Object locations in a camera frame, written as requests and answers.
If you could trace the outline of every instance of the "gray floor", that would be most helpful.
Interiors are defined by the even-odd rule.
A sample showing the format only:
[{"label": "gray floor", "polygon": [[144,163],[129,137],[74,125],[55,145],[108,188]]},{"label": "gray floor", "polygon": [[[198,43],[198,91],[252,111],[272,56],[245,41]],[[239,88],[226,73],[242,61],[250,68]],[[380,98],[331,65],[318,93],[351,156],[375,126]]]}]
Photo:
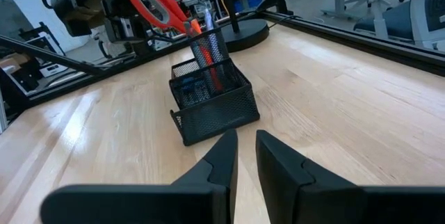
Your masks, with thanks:
[{"label": "gray floor", "polygon": [[[392,7],[398,6],[400,3],[398,0],[386,0],[391,3]],[[353,30],[357,19],[339,19],[324,15],[321,12],[322,8],[333,6],[334,0],[286,0],[289,10],[292,10],[296,15],[308,19],[310,21],[335,26],[340,29]],[[371,9],[367,8],[366,4],[353,11],[354,14],[358,14],[361,17],[372,16]]]}]

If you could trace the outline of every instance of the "black pole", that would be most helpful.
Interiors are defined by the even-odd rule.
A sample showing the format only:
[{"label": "black pole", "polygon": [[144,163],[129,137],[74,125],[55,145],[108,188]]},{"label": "black pole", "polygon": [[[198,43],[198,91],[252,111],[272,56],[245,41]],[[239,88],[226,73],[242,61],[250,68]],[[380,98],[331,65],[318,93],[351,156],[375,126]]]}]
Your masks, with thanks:
[{"label": "black pole", "polygon": [[224,3],[225,3],[227,10],[229,12],[230,22],[232,23],[232,29],[234,30],[235,33],[238,33],[239,25],[238,25],[238,21],[236,20],[234,4],[233,4],[232,0],[224,0]]}]

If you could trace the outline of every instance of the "wooden tabletop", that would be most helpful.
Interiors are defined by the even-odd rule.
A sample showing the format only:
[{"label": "wooden tabletop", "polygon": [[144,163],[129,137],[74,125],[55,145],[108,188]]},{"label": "wooden tabletop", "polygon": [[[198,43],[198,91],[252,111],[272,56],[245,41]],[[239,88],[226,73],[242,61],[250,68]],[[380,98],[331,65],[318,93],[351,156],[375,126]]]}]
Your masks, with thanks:
[{"label": "wooden tabletop", "polygon": [[[255,132],[266,129],[356,184],[445,185],[445,79],[275,26],[231,54],[261,120],[238,131],[236,223],[268,223]],[[67,184],[169,184],[218,137],[184,147],[170,67],[190,49],[24,112],[0,136],[0,223],[38,223]]]}]

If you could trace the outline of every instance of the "round black base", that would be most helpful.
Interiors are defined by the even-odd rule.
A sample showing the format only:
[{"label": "round black base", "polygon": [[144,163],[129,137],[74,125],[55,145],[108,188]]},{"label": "round black base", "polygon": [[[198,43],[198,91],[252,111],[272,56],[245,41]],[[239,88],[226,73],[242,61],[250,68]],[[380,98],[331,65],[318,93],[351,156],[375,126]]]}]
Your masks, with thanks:
[{"label": "round black base", "polygon": [[238,22],[238,25],[238,33],[233,31],[231,24],[221,28],[229,53],[253,47],[269,36],[269,28],[264,19],[247,19]]}]

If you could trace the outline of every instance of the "scissors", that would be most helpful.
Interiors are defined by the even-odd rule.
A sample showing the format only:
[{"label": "scissors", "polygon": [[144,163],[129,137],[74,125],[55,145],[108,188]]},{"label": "scissors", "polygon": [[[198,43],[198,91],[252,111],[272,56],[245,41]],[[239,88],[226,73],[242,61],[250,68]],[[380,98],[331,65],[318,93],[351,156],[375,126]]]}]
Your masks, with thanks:
[{"label": "scissors", "polygon": [[181,33],[186,33],[184,22],[187,21],[187,16],[184,14],[184,12],[182,12],[175,0],[148,1],[162,14],[162,19],[159,19],[150,10],[148,10],[142,0],[130,0],[136,10],[151,24],[161,29],[172,27]]}]

